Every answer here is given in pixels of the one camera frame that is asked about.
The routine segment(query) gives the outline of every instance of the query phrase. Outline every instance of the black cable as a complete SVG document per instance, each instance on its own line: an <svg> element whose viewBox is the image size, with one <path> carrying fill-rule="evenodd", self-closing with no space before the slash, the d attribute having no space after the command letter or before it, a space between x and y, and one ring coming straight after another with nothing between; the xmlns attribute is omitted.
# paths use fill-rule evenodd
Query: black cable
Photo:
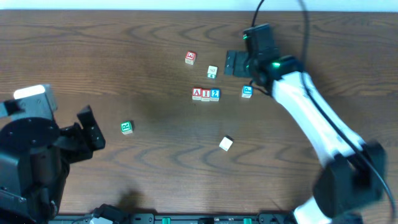
<svg viewBox="0 0 398 224"><path fill-rule="evenodd" d="M308 50L308 41L309 41L309 36L310 36L310 20L308 17L308 11L307 8L305 7L305 4L303 0L298 0L300 3L300 6L302 8L303 12L303 17L304 17L304 38L303 38L303 48L302 48L302 57L301 61L303 63L303 68L300 74L300 79L302 82L302 85L304 87L304 90L308 97L311 99L311 102L314 104L314 106L317 108L317 110L322 114L322 116L328 121L330 126L336 131L336 133L350 146L350 148L353 149L353 151L361 158L361 160L370 168L370 170L376 175L376 177L380 180L381 184L384 187L384 190L386 191L386 194L390 200L391 203L391 223L394 222L396 218L396 205L394 201L394 197L392 196L391 190L389 186L387 185L386 181L380 176L379 172L374 168L374 166L371 164L371 162L362 154L362 152L356 148L356 146L348 139L348 137L339 129L339 127L329 118L329 116L324 112L324 110L319 106L319 104L315 101L313 98L311 91L308 89L308 86L306 84L306 81L304 79L304 71L305 71L305 62L307 60L307 50Z"/></svg>
<svg viewBox="0 0 398 224"><path fill-rule="evenodd" d="M257 9L256 9L256 11L254 13L254 16L253 16L253 21L251 22L251 27L254 27L254 24L256 23L257 14L259 13L260 7L261 7L263 2L264 2L264 0L261 0L260 4L257 6Z"/></svg>
<svg viewBox="0 0 398 224"><path fill-rule="evenodd" d="M258 88L258 87L252 86L253 82L254 82L254 80L251 80L251 81L249 82L249 86L251 86L251 87L252 87L253 89L255 89L255 90L260 91L262 94L264 94L264 95L266 95L266 96L269 96L269 95L270 95L268 92L266 92L266 91L264 91L264 90L262 90L262 89L260 89L260 88Z"/></svg>

